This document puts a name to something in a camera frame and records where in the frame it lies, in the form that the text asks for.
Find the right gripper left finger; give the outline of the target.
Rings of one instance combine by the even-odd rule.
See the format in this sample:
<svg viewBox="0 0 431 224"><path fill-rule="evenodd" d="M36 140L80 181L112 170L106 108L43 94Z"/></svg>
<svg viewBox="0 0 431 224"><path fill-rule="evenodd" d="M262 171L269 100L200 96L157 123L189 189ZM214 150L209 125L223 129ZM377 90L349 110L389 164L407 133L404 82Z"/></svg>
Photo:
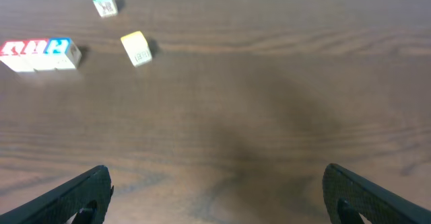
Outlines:
<svg viewBox="0 0 431 224"><path fill-rule="evenodd" d="M74 179L1 215L4 224L102 224L113 194L108 168L97 165Z"/></svg>

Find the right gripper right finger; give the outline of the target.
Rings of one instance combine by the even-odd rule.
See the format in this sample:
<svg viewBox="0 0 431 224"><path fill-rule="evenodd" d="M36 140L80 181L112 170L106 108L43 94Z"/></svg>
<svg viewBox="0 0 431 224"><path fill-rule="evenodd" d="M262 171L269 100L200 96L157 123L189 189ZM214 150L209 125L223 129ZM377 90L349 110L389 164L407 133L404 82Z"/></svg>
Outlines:
<svg viewBox="0 0 431 224"><path fill-rule="evenodd" d="M430 211L330 163L323 174L323 198L332 224L430 224Z"/></svg>

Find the red letter A block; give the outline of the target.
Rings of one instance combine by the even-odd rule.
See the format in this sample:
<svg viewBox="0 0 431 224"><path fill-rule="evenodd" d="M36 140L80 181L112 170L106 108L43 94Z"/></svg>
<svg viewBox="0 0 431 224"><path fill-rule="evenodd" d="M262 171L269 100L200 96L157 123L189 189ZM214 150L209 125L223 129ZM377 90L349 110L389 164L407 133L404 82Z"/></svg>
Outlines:
<svg viewBox="0 0 431 224"><path fill-rule="evenodd" d="M33 72L34 69L21 57L25 45L22 40L6 41L1 47L1 62L16 73Z"/></svg>

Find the red letter I block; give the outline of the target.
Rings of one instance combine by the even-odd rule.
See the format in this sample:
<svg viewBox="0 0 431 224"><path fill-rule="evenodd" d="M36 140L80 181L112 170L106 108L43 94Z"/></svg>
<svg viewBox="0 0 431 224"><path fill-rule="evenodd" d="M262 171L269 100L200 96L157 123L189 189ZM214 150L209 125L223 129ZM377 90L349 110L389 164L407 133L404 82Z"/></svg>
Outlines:
<svg viewBox="0 0 431 224"><path fill-rule="evenodd" d="M55 69L52 58L44 53L48 42L48 38L30 39L26 42L26 47L22 51L22 56L26 62L36 71Z"/></svg>

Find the blue number 2 block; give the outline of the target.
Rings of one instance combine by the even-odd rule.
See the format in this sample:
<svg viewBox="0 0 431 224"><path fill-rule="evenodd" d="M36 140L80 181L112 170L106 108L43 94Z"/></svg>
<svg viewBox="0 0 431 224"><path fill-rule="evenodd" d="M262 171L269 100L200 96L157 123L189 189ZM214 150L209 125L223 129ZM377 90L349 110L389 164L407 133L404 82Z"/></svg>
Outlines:
<svg viewBox="0 0 431 224"><path fill-rule="evenodd" d="M70 38L50 38L44 50L50 69L77 69L82 53Z"/></svg>

